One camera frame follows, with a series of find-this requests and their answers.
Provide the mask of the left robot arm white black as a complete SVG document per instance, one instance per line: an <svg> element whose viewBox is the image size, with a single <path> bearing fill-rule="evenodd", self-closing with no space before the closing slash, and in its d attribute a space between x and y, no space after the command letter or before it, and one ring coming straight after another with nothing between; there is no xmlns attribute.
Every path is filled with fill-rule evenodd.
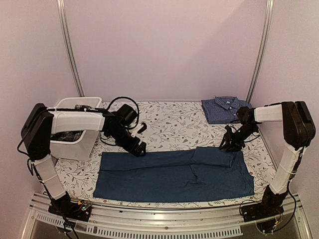
<svg viewBox="0 0 319 239"><path fill-rule="evenodd" d="M139 112L124 104L110 112L103 108L68 109L48 108L43 103L34 105L21 130L21 142L28 156L28 168L44 186L52 205L63 216L74 212L75 203L64 189L51 159L51 136L67 131L98 131L115 140L115 145L136 156L146 154L146 143L129 131L138 120Z"/></svg>

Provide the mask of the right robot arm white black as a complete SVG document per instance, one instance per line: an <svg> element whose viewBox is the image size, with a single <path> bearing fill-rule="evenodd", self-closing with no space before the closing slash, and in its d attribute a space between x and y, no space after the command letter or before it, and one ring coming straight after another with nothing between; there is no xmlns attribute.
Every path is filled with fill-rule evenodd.
<svg viewBox="0 0 319 239"><path fill-rule="evenodd" d="M237 111L241 127L232 131L225 127L220 149L228 152L240 151L245 140L258 126L265 122L281 122L285 140L283 155L274 179L264 191L262 201L257 204L260 216L268 217L278 209L288 194L289 183L294 178L301 163L303 153L316 134L316 127L306 102L281 102L264 107L241 107Z"/></svg>

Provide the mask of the teal blue garment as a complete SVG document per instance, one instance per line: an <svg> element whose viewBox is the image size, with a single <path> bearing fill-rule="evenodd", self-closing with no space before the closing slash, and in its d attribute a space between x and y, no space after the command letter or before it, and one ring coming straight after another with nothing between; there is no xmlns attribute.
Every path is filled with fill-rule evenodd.
<svg viewBox="0 0 319 239"><path fill-rule="evenodd" d="M127 202L187 203L254 195L241 151L217 147L148 152L135 157L104 152L93 196Z"/></svg>

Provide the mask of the blue plaid button shirt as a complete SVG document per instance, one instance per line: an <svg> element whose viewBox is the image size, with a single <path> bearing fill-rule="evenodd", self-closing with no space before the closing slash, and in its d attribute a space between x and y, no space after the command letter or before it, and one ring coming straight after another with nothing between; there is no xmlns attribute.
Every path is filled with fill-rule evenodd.
<svg viewBox="0 0 319 239"><path fill-rule="evenodd" d="M209 124L238 123L237 111L241 107L252 108L251 104L237 97L215 97L201 100L203 112Z"/></svg>

